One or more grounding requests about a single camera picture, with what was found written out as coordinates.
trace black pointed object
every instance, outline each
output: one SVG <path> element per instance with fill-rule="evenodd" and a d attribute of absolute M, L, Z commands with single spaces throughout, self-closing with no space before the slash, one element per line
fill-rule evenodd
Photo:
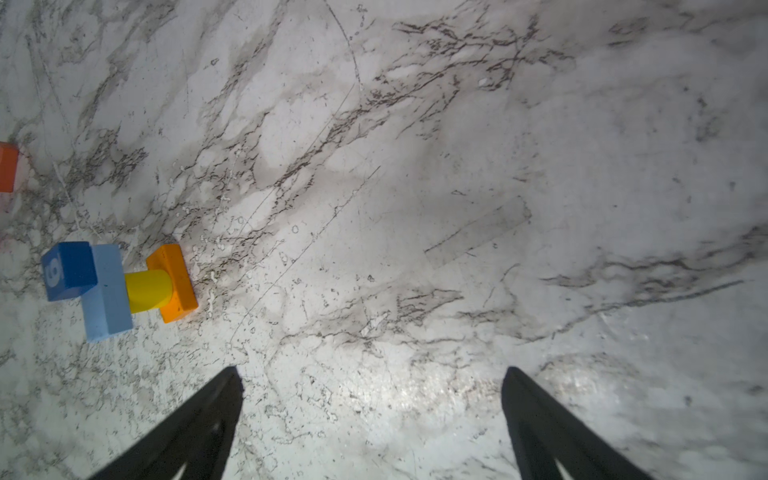
<path fill-rule="evenodd" d="M 243 383 L 229 366 L 91 480 L 219 480 L 243 405 Z"/>
<path fill-rule="evenodd" d="M 502 409 L 522 480 L 651 480 L 517 367 L 502 384 Z"/>

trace toy block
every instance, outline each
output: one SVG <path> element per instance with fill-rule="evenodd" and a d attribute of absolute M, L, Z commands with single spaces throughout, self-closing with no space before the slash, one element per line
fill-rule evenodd
<path fill-rule="evenodd" d="M 126 273 L 125 286 L 131 313 L 166 306 L 174 294 L 174 285 L 165 270 Z"/>
<path fill-rule="evenodd" d="M 48 301 L 66 300 L 86 293 L 97 283 L 88 242 L 56 243 L 42 258 Z"/>
<path fill-rule="evenodd" d="M 181 254 L 181 247 L 172 243 L 163 245 L 147 258 L 149 270 L 164 270 L 170 276 L 173 294 L 170 301 L 160 308 L 165 323 L 175 322 L 197 308 L 197 298 L 187 272 L 187 264 Z"/>
<path fill-rule="evenodd" d="M 0 192 L 13 191 L 17 162 L 18 148 L 15 145 L 0 142 Z"/>
<path fill-rule="evenodd" d="M 89 343 L 134 327 L 120 247 L 114 244 L 94 245 L 92 251 L 98 282 L 81 298 L 85 337 Z"/>

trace marble surface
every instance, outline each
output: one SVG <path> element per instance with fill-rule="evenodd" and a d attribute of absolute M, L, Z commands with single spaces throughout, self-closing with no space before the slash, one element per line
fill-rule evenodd
<path fill-rule="evenodd" d="M 656 478 L 768 475 L 768 4 L 2 0 L 0 478 L 224 366 L 226 478 L 517 478 L 520 366 Z M 85 342 L 55 242 L 200 309 Z"/>

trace red-orange block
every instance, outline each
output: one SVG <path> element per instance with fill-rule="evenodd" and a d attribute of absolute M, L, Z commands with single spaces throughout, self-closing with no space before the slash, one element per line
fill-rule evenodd
<path fill-rule="evenodd" d="M 174 286 L 170 301 L 160 307 L 160 314 L 165 323 L 175 322 L 197 308 L 197 298 L 192 290 L 187 264 L 181 255 L 181 247 L 172 243 L 158 248 L 147 257 L 147 268 L 165 270 Z"/>
<path fill-rule="evenodd" d="M 13 191 L 17 162 L 18 148 L 15 145 L 0 142 L 0 192 Z"/>

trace yellow cylinder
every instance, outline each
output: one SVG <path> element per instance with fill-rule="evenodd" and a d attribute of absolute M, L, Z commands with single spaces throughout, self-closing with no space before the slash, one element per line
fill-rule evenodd
<path fill-rule="evenodd" d="M 174 285 L 165 270 L 126 273 L 125 287 L 128 290 L 131 313 L 165 306 L 174 294 Z"/>

